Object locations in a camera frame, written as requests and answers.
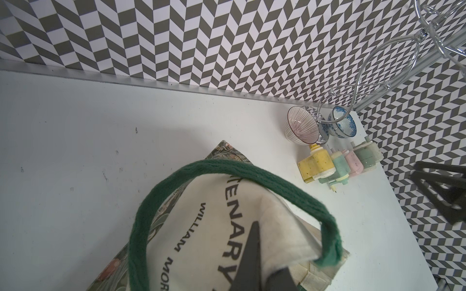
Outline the cream tote bag green handles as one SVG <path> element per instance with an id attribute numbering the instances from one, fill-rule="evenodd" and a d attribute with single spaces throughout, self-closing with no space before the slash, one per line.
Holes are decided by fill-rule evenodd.
<path id="1" fill-rule="evenodd" d="M 299 291 L 323 291 L 349 256 L 320 201 L 222 141 L 151 190 L 128 244 L 90 290 L 229 291 L 254 221 L 261 291 L 286 267 Z"/>

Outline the pink pencil sharpener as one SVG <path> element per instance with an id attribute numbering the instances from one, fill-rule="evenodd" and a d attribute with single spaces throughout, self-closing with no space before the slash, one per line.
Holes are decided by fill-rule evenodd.
<path id="1" fill-rule="evenodd" d="M 350 177 L 355 177 L 357 175 L 360 175 L 364 171 L 364 166 L 361 163 L 358 156 L 354 153 L 354 151 L 345 149 L 342 151 L 342 154 L 345 157 L 347 164 L 349 166 Z"/>

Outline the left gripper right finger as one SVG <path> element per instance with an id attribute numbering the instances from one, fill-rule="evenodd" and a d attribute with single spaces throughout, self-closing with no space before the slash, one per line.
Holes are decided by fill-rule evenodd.
<path id="1" fill-rule="evenodd" d="M 293 281 L 290 270 L 286 267 L 267 278 L 265 291 L 298 291 L 298 288 Z"/>

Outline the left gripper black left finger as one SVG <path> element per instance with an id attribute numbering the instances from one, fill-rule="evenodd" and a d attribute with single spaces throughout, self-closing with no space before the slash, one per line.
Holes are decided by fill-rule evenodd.
<path id="1" fill-rule="evenodd" d="M 262 290 L 262 271 L 260 254 L 260 225 L 254 221 L 248 235 L 243 256 L 230 291 Z"/>

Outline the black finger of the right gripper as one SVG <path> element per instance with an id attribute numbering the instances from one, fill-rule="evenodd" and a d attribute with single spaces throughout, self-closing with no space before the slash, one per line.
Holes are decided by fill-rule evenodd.
<path id="1" fill-rule="evenodd" d="M 466 221 L 466 168 L 419 161 L 413 166 L 411 181 L 452 225 Z"/>

